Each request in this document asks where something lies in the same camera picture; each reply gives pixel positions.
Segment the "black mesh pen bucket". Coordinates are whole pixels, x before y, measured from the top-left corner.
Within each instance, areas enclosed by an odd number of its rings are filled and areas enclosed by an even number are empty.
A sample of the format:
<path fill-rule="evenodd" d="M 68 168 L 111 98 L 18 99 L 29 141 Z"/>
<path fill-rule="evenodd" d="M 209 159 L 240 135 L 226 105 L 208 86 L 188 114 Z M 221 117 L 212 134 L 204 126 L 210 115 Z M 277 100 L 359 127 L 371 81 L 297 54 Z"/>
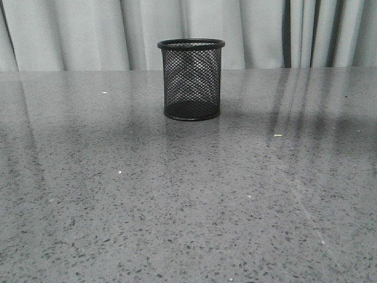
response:
<path fill-rule="evenodd" d="M 220 114 L 221 52 L 225 41 L 182 38 L 157 43 L 164 79 L 164 115 L 201 121 Z"/>

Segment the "grey pleated curtain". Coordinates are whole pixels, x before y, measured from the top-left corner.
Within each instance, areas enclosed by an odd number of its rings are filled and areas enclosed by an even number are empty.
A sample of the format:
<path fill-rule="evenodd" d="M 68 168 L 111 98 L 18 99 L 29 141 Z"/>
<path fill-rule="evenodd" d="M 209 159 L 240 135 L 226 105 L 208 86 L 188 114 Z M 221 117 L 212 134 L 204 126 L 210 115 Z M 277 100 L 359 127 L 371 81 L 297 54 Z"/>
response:
<path fill-rule="evenodd" d="M 159 70 L 157 43 L 225 41 L 225 69 L 376 65 L 375 1 L 2 1 L 2 71 Z"/>

